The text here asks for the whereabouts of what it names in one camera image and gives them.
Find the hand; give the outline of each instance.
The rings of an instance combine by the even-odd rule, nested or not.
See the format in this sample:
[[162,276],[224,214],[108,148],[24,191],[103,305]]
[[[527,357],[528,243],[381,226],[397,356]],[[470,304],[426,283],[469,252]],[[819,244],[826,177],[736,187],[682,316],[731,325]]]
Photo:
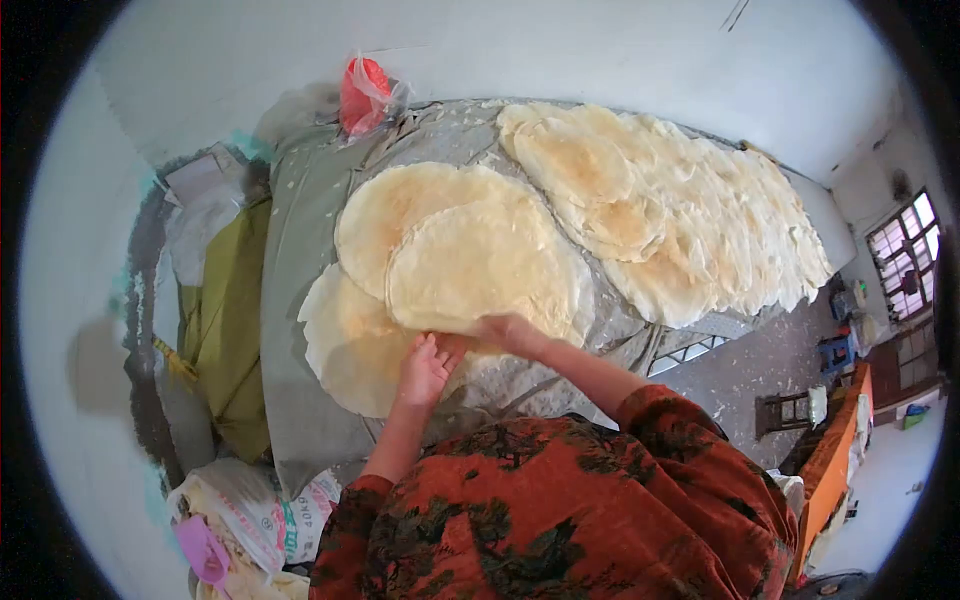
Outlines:
[[518,314],[489,315],[477,320],[473,335],[520,358],[540,360],[550,338]]
[[466,352],[467,339],[463,336],[432,332],[418,335],[400,364],[396,402],[432,409]]

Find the person's left hand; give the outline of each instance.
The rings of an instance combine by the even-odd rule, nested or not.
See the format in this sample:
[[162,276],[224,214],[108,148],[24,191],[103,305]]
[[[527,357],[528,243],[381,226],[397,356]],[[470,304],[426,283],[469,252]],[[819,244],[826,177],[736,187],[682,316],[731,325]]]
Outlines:
[[464,359],[467,338],[452,333],[423,332],[414,339],[400,364],[396,402],[433,408],[450,374]]

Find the red floral shirt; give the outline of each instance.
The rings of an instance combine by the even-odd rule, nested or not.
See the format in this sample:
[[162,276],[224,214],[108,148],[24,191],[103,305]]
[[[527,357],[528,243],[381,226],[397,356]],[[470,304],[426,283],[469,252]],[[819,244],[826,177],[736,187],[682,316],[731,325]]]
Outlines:
[[395,486],[364,476],[324,528],[310,598],[776,598],[797,519],[696,404],[631,394],[488,425]]

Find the blue stool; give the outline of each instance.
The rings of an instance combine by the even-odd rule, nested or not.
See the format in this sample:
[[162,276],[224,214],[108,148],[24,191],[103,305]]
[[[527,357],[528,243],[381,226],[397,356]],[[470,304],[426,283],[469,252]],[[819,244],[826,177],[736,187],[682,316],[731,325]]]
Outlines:
[[824,375],[830,375],[842,370],[847,365],[853,364],[853,338],[850,333],[821,340],[820,344],[817,345],[817,350],[827,360],[827,365],[821,370]]

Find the stack of flatbread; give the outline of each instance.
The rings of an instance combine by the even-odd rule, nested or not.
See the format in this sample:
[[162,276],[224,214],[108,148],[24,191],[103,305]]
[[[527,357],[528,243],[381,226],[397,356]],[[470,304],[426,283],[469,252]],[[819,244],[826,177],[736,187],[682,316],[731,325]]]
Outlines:
[[[366,417],[389,413],[400,360],[420,330],[466,333],[483,315],[517,312],[580,346],[593,323],[586,261],[536,190],[484,166],[380,173],[350,196],[334,242],[340,263],[313,283],[298,319],[321,385]],[[475,350],[461,373],[497,358]]]
[[570,239],[647,321],[790,311],[833,273],[800,197],[761,154],[597,106],[511,105],[497,125]]

